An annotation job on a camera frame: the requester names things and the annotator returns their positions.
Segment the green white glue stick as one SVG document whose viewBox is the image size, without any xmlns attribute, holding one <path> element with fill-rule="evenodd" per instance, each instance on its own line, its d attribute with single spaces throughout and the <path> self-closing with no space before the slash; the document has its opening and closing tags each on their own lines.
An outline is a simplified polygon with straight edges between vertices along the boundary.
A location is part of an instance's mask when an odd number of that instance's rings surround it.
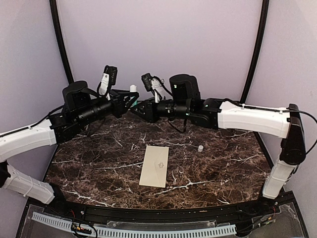
<svg viewBox="0 0 317 238">
<path fill-rule="evenodd" d="M 136 85 L 132 84 L 132 85 L 130 86 L 130 93 L 131 93 L 130 100 L 131 100 L 131 102 L 132 102 L 131 107 L 133 107 L 133 106 L 137 105 L 137 99 L 138 99 L 138 97 L 139 97 L 139 94 L 138 94 L 138 92 L 137 92 L 137 86 L 136 86 Z"/>
</svg>

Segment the cream paper envelope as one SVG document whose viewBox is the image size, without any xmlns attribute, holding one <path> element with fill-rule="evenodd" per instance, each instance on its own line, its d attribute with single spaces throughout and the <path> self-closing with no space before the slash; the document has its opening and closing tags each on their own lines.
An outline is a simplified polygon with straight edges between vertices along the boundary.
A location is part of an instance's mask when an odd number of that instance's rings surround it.
<svg viewBox="0 0 317 238">
<path fill-rule="evenodd" d="M 165 188 L 169 148 L 146 146 L 139 185 Z"/>
</svg>

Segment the white glue stick cap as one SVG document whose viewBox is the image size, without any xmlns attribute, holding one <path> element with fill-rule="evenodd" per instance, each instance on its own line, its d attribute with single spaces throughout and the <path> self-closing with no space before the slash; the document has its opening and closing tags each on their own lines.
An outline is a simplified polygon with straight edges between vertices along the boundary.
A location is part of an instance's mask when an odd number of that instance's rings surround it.
<svg viewBox="0 0 317 238">
<path fill-rule="evenodd" d="M 198 147 L 198 151 L 199 151 L 199 152 L 202 152 L 202 151 L 203 151 L 203 149 L 204 149 L 203 145 L 199 145 L 199 147 Z"/>
</svg>

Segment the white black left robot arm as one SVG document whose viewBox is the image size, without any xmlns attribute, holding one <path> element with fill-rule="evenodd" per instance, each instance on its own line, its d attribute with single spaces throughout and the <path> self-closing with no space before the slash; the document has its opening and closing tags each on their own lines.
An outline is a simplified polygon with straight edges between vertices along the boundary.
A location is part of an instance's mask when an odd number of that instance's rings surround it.
<svg viewBox="0 0 317 238">
<path fill-rule="evenodd" d="M 0 135 L 0 186 L 36 199 L 59 216 L 66 216 L 70 206 L 63 200 L 60 189 L 53 184 L 28 176 L 7 160 L 35 148 L 59 145 L 70 141 L 87 125 L 108 115 L 122 117 L 138 99 L 137 87 L 129 90 L 106 89 L 98 92 L 88 88 L 86 81 L 71 83 L 62 91 L 64 105 L 52 110 L 39 122 Z"/>
</svg>

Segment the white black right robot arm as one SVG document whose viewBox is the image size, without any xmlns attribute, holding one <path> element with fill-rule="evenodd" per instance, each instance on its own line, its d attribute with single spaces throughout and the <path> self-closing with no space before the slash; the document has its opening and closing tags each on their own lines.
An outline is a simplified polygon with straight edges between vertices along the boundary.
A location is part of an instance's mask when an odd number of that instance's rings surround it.
<svg viewBox="0 0 317 238">
<path fill-rule="evenodd" d="M 131 112 L 147 122 L 160 118 L 183 119 L 209 129 L 240 129 L 274 135 L 282 139 L 281 153 L 266 179 L 262 197 L 253 203 L 253 211 L 263 215 L 272 207 L 292 172 L 305 160 L 304 130 L 297 105 L 263 108 L 240 104 L 231 99 L 202 99 L 196 77 L 178 74 L 170 78 L 172 99 L 144 100 Z"/>
</svg>

